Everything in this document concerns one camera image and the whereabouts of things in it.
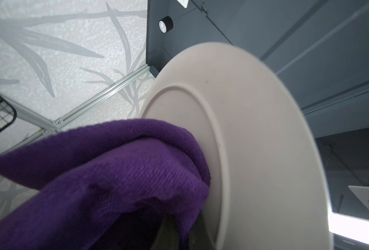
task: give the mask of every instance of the purple towel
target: purple towel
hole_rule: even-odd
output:
[[[0,249],[147,249],[165,214],[186,241],[210,174],[191,133],[158,120],[82,127],[0,156],[40,192],[0,221]]]

